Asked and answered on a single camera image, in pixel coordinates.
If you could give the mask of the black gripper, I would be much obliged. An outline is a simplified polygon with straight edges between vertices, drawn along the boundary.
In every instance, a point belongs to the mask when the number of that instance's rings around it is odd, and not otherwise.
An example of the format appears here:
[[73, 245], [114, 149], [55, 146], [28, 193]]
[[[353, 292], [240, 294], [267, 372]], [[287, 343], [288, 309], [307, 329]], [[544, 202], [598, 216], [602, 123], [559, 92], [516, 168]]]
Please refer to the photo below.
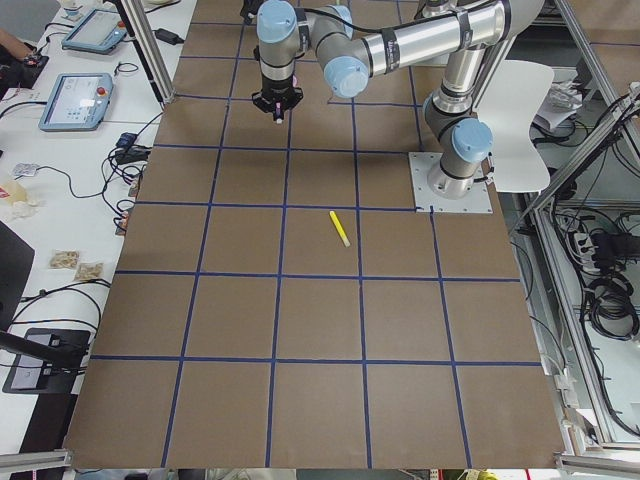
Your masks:
[[274, 113], [275, 104], [281, 103], [283, 114], [295, 108], [304, 98], [301, 88], [267, 89], [252, 94], [253, 104], [264, 113]]

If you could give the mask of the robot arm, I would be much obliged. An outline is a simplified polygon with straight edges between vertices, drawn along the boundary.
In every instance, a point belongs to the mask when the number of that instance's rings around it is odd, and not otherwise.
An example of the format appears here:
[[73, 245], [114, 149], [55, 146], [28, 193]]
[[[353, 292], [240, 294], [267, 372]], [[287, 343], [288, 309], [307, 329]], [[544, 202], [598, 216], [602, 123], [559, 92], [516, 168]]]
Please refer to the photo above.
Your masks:
[[423, 1], [409, 23], [353, 33], [350, 10], [342, 5], [313, 9], [287, 1], [265, 1], [258, 8], [258, 45], [262, 86], [253, 104], [277, 123], [303, 98], [294, 84], [294, 63], [313, 51], [331, 92], [358, 96], [370, 79], [434, 57], [447, 56], [440, 86], [424, 103], [424, 117], [443, 152], [428, 173], [429, 188], [457, 200], [474, 182], [493, 147], [493, 134], [472, 115], [478, 76], [493, 47], [516, 37], [538, 16], [540, 1]]

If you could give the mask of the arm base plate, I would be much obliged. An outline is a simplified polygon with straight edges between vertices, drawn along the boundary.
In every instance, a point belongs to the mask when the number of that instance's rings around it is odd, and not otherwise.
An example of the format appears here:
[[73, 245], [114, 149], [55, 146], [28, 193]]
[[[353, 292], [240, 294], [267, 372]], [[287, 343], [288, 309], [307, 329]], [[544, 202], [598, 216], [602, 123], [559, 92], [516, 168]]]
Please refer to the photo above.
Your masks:
[[408, 154], [415, 209], [419, 213], [492, 214], [480, 164], [472, 178], [452, 179], [440, 170], [437, 152]]

